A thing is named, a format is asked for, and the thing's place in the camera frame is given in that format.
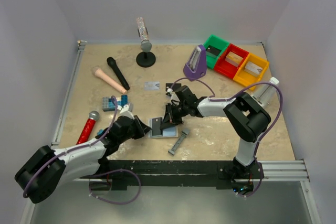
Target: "white wall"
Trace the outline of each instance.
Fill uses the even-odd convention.
[[[57,0],[77,38],[139,42],[135,19],[151,39],[264,41],[289,0]]]
[[[296,158],[306,161],[323,222],[335,223],[336,0],[290,0],[266,53]]]
[[[51,142],[75,51],[56,0],[0,0],[0,223],[20,221],[14,175]]]

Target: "yellow bin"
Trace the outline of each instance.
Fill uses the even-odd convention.
[[[247,62],[252,62],[255,65],[258,65],[260,67],[262,67],[262,71],[261,73],[255,77],[252,74],[244,71],[245,69],[245,65]],[[243,64],[241,64],[241,66],[239,67],[236,75],[233,77],[234,81],[240,83],[243,86],[249,86],[253,83],[256,83],[258,81],[260,81],[262,79],[262,76],[264,75],[266,69],[268,68],[269,62],[267,60],[261,59],[260,57],[249,53],[248,56],[245,58]]]

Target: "gray wrench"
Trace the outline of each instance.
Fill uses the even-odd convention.
[[[184,128],[181,132],[181,136],[178,138],[178,140],[176,141],[176,143],[174,144],[173,148],[171,148],[170,150],[168,150],[168,152],[170,154],[172,154],[173,156],[175,155],[175,151],[177,150],[177,148],[179,147],[179,145],[182,143],[182,141],[188,136],[190,130],[187,128]]]

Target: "beige table surface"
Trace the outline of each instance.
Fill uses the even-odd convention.
[[[238,45],[262,58],[266,58],[261,45]],[[149,118],[164,115],[165,104],[169,101],[165,96],[165,84],[184,77],[183,66],[188,60],[195,45],[154,45],[152,52],[156,55],[156,63],[150,68],[141,68],[135,62],[140,52],[140,45],[127,44],[88,44],[82,55],[78,75],[70,98],[67,117],[60,139],[60,148],[76,144],[83,126],[92,110],[99,111],[101,118],[95,124],[91,133],[94,137],[99,129],[106,128],[112,120],[113,112],[103,112],[101,109],[102,97],[120,93],[96,78],[91,68],[99,65],[105,73],[117,82],[112,69],[106,59],[112,56],[128,81],[131,89],[128,99],[134,104],[133,114],[148,124]],[[268,69],[264,80],[271,77]],[[208,69],[202,81],[206,82],[216,93],[217,98],[231,97],[243,88],[215,71]],[[144,90],[147,81],[159,81],[160,90]],[[207,87],[199,82],[182,81],[188,85],[197,97],[207,96],[211,93]],[[272,119],[275,118],[279,102],[275,96],[266,108]],[[176,138],[148,139],[147,136],[139,140],[127,140],[119,150],[112,154],[110,159],[147,159],[147,160],[231,160],[238,150],[239,137],[227,118],[207,117],[193,118],[186,116],[182,127],[191,130],[189,136],[176,151],[175,156],[167,151],[174,145]],[[261,142],[258,150],[259,160],[295,160],[289,141],[284,118],[280,117],[274,128]]]

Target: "black microphone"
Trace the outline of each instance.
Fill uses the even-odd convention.
[[[126,90],[130,90],[130,86],[128,85],[125,77],[122,75],[120,69],[118,68],[117,66],[117,62],[112,58],[112,57],[109,57],[107,58],[107,65],[109,65],[113,72],[115,73],[115,75],[118,77],[121,85],[126,89]]]

